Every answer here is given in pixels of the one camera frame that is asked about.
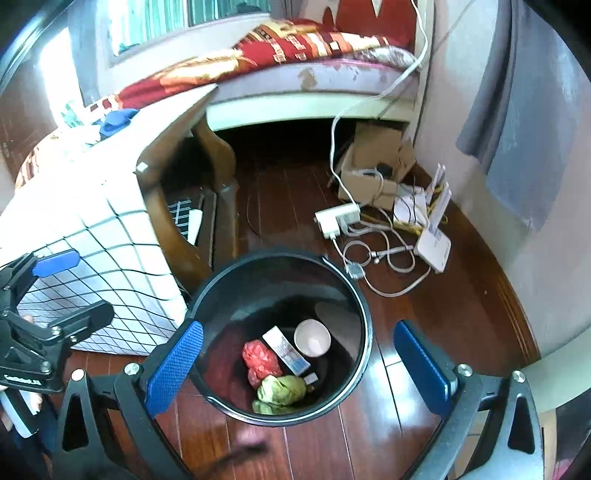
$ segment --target window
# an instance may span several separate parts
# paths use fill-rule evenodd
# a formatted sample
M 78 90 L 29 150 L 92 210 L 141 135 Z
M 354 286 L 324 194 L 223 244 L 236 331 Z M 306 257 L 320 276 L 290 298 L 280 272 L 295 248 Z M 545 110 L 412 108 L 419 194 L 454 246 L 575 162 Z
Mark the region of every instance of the window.
M 185 0 L 109 0 L 113 54 L 186 27 Z
M 269 0 L 108 1 L 109 33 L 116 56 L 176 30 L 233 15 L 271 11 Z
M 72 58 L 70 31 L 64 28 L 43 47 L 39 59 L 51 114 L 58 127 L 81 125 L 84 111 L 78 76 Z
M 190 0 L 192 25 L 233 15 L 270 12 L 269 0 Z

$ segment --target plug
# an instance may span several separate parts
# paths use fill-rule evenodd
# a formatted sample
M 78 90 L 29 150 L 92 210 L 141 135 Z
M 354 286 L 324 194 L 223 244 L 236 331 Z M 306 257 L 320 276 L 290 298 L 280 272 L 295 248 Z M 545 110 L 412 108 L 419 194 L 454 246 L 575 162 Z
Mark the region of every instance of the plug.
M 340 235 L 339 223 L 347 225 L 357 223 L 361 220 L 359 205 L 356 203 L 345 203 L 338 207 L 327 208 L 314 214 L 314 221 L 318 224 L 324 238 L 335 238 Z

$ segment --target screw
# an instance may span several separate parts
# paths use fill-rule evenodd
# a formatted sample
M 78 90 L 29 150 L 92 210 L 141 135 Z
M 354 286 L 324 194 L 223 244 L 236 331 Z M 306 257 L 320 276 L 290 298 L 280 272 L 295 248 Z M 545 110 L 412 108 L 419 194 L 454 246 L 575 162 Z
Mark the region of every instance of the screw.
M 517 383 L 525 382 L 525 375 L 523 374 L 523 372 L 520 372 L 519 370 L 515 370 L 513 372 L 513 378 Z
M 472 367 L 466 364 L 459 364 L 457 366 L 457 372 L 463 377 L 471 377 L 472 376 Z
M 78 380 L 82 380 L 84 378 L 84 370 L 82 370 L 81 368 L 74 370 L 72 372 L 72 380 L 74 382 L 78 382 Z
M 127 364 L 123 370 L 126 375 L 135 375 L 139 372 L 139 365 L 138 364 Z

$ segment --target cardboard box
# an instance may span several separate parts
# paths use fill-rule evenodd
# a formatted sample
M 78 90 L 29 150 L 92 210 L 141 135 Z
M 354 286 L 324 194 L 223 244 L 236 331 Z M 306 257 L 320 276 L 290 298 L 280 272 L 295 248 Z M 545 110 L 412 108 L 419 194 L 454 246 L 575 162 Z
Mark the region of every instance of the cardboard box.
M 341 164 L 340 179 L 347 187 L 347 190 L 350 191 L 356 202 L 373 205 L 378 208 L 383 208 L 384 210 L 392 210 L 398 184 L 392 180 L 384 180 L 384 187 L 381 195 L 374 199 L 379 192 L 379 178 L 361 175 L 354 170 L 353 145 L 351 145 L 345 153 Z M 349 197 L 342 187 L 339 187 L 339 198 L 349 200 Z
M 353 143 L 354 168 L 392 167 L 392 179 L 401 182 L 415 163 L 413 144 L 402 141 L 402 132 L 382 125 L 358 122 Z
M 358 122 L 353 142 L 353 166 L 374 168 L 378 163 L 385 163 L 394 168 L 398 164 L 398 149 L 401 145 L 400 130 Z
M 382 193 L 375 198 L 379 193 L 380 179 L 355 170 L 375 168 L 379 163 L 392 167 L 392 180 L 384 180 Z M 337 172 L 340 171 L 341 180 L 357 202 L 392 210 L 398 183 L 414 163 L 413 145 L 410 140 L 402 142 L 400 130 L 360 122 L 355 129 L 355 141 L 340 159 Z M 339 198 L 349 199 L 341 187 Z

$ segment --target white cable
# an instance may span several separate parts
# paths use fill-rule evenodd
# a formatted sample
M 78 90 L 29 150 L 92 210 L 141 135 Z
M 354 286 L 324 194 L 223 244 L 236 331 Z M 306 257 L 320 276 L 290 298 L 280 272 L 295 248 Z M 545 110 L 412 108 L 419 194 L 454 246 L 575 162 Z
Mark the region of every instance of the white cable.
M 363 98 L 359 102 L 355 102 L 353 105 L 349 105 L 349 106 L 343 108 L 339 113 L 337 113 L 337 115 L 335 116 L 335 119 L 332 122 L 332 126 L 330 127 L 330 158 L 329 158 L 330 172 L 337 179 L 337 181 L 339 182 L 339 185 L 341 186 L 343 191 L 347 194 L 347 196 L 349 197 L 349 199 L 351 200 L 352 203 L 357 203 L 357 202 L 355 202 L 355 200 L 353 199 L 353 196 L 351 195 L 351 192 L 349 190 L 347 190 L 347 187 L 345 187 L 345 184 L 343 183 L 343 181 L 340 179 L 340 177 L 335 172 L 334 163 L 335 163 L 336 124 L 339 122 L 339 120 L 341 118 L 343 118 L 343 115 L 345 113 L 347 113 L 349 110 L 352 110 L 353 108 L 358 107 L 362 103 L 365 103 L 369 100 L 381 100 L 382 98 L 384 98 L 387 95 L 389 95 L 390 93 L 392 93 L 394 91 L 394 89 L 398 85 L 400 85 L 404 80 L 406 80 L 423 62 L 425 56 L 427 55 L 428 38 L 427 38 L 427 34 L 425 33 L 425 28 L 423 27 L 423 19 L 421 18 L 421 14 L 418 11 L 417 4 L 415 3 L 414 0 L 410 0 L 410 1 L 413 4 L 413 8 L 414 8 L 415 12 L 417 13 L 418 27 L 420 28 L 421 33 L 423 34 L 423 37 L 425 38 L 425 45 L 423 47 L 421 54 L 414 61 L 414 63 L 410 67 L 408 67 L 404 72 L 402 72 L 400 77 L 398 77 L 394 81 L 394 83 L 392 85 L 390 85 L 388 88 L 386 88 L 382 93 L 379 93 L 378 95 L 375 95 L 375 96 Z
M 365 282 L 367 283 L 368 287 L 371 288 L 378 295 L 381 295 L 382 297 L 386 297 L 389 299 L 394 299 L 396 297 L 400 297 L 401 295 L 404 295 L 405 293 L 408 293 L 409 291 L 411 291 L 414 287 L 416 287 L 418 284 L 420 284 L 425 278 L 427 278 L 427 276 L 430 273 L 431 273 L 431 267 L 429 266 L 427 271 L 424 274 L 422 274 L 420 277 L 418 277 L 414 282 L 412 282 L 408 287 L 406 287 L 403 290 L 397 291 L 395 293 L 384 293 L 383 291 L 379 291 L 371 283 L 369 283 L 369 280 L 368 280 L 367 276 L 365 275 L 365 272 L 363 272 L 363 277 L 365 278 Z
M 339 182 L 339 185 L 341 186 L 341 188 L 343 189 L 343 191 L 347 194 L 347 196 L 349 197 L 349 199 L 351 200 L 352 203 L 357 203 L 353 196 L 351 195 L 350 191 L 347 189 L 347 187 L 345 187 L 345 184 L 343 183 L 343 181 L 341 180 L 341 178 L 336 174 L 335 172 L 335 167 L 334 167 L 334 163 L 335 163 L 335 132 L 336 132 L 336 125 L 339 122 L 339 120 L 341 118 L 343 118 L 343 116 L 351 109 L 358 107 L 359 105 L 361 105 L 364 102 L 367 102 L 369 100 L 381 100 L 382 98 L 386 97 L 387 95 L 389 95 L 391 92 L 393 92 L 396 87 L 398 87 L 398 85 L 400 85 L 404 80 L 406 80 L 418 67 L 419 65 L 422 63 L 422 61 L 424 60 L 425 56 L 427 55 L 427 49 L 428 49 L 428 38 L 427 38 L 427 34 L 425 32 L 425 29 L 423 27 L 423 19 L 421 18 L 421 14 L 418 11 L 417 8 L 417 4 L 415 3 L 414 0 L 410 0 L 413 8 L 415 10 L 415 12 L 417 13 L 417 22 L 418 22 L 418 26 L 419 29 L 421 30 L 421 33 L 423 34 L 423 37 L 425 39 L 425 45 L 423 46 L 423 50 L 421 52 L 421 54 L 419 55 L 419 57 L 415 60 L 415 62 L 409 66 L 401 75 L 400 77 L 398 77 L 396 79 L 396 81 L 390 85 L 388 88 L 386 88 L 382 93 L 375 95 L 375 96 L 371 96 L 371 97 L 367 97 L 364 98 L 362 100 L 360 100 L 359 102 L 355 102 L 353 105 L 349 105 L 345 108 L 343 108 L 334 118 L 332 125 L 330 127 L 330 158 L 329 158 L 329 166 L 330 166 L 330 172 L 333 174 L 333 176 L 336 178 L 336 180 Z M 380 188 L 379 188 L 379 193 L 382 193 L 382 189 L 384 188 L 384 177 L 383 175 L 375 168 L 373 169 L 364 169 L 364 170 L 358 170 L 357 173 L 361 173 L 361 174 L 370 174 L 370 175 L 374 175 L 376 177 L 378 177 L 380 179 Z M 429 267 L 427 269 L 427 271 L 421 275 L 420 277 L 418 277 L 412 284 L 410 284 L 408 287 L 404 288 L 401 291 L 398 292 L 394 292 L 394 293 L 384 293 L 379 291 L 377 288 L 375 288 L 368 280 L 366 274 L 365 274 L 365 270 L 363 269 L 363 267 L 369 265 L 369 263 L 371 262 L 372 258 L 374 259 L 374 263 L 379 263 L 380 260 L 382 260 L 384 257 L 386 258 L 388 265 L 390 268 L 392 268 L 392 270 L 398 272 L 398 273 L 409 273 L 411 272 L 414 267 L 415 267 L 415 257 L 414 257 L 414 253 L 413 253 L 413 248 L 411 245 L 407 245 L 407 243 L 403 240 L 403 238 L 400 236 L 400 234 L 394 229 L 394 223 L 392 221 L 392 219 L 389 217 L 389 215 L 386 213 L 386 211 L 382 210 L 382 209 L 378 209 L 387 219 L 388 219 L 388 223 L 389 226 L 386 225 L 381 225 L 378 223 L 368 223 L 368 222 L 364 222 L 364 221 L 360 221 L 359 223 L 363 226 L 363 228 L 360 229 L 355 229 L 352 228 L 351 226 L 347 225 L 347 224 L 342 224 L 341 230 L 343 231 L 343 233 L 347 236 L 351 236 L 351 237 L 360 237 L 362 235 L 365 235 L 367 233 L 371 233 L 371 232 L 377 232 L 380 233 L 386 240 L 386 250 L 380 251 L 380 252 L 373 252 L 370 247 L 362 242 L 361 240 L 352 240 L 350 241 L 348 244 L 345 245 L 345 247 L 343 248 L 343 251 L 340 250 L 337 242 L 336 242 L 336 238 L 333 236 L 331 237 L 333 244 L 335 245 L 335 248 L 337 250 L 337 252 L 339 253 L 339 255 L 341 256 L 341 258 L 343 259 L 343 263 L 345 265 L 345 267 L 347 266 L 347 264 L 352 263 L 350 260 L 347 259 L 346 257 L 346 253 L 347 250 L 354 246 L 354 245 L 359 245 L 361 247 L 364 247 L 365 249 L 367 249 L 369 255 L 367 260 L 365 260 L 363 263 L 359 264 L 361 266 L 361 269 L 363 271 L 363 277 L 368 285 L 368 287 L 376 292 L 378 295 L 381 295 L 382 297 L 387 297 L 387 298 L 395 298 L 395 297 L 399 297 L 401 295 L 404 295 L 405 293 L 408 293 L 409 291 L 411 291 L 414 287 L 416 287 L 418 284 L 420 284 L 431 272 L 431 267 Z M 393 232 L 394 235 L 396 235 L 396 237 L 398 238 L 398 240 L 400 241 L 400 243 L 402 243 L 402 247 L 395 247 L 395 248 L 390 248 L 390 240 L 388 239 L 388 235 L 386 235 L 386 232 Z M 409 267 L 406 268 L 402 268 L 402 267 L 397 267 L 395 266 L 391 260 L 390 260 L 390 255 L 392 254 L 396 254 L 396 253 L 400 253 L 400 252 L 408 252 L 411 256 L 411 265 Z

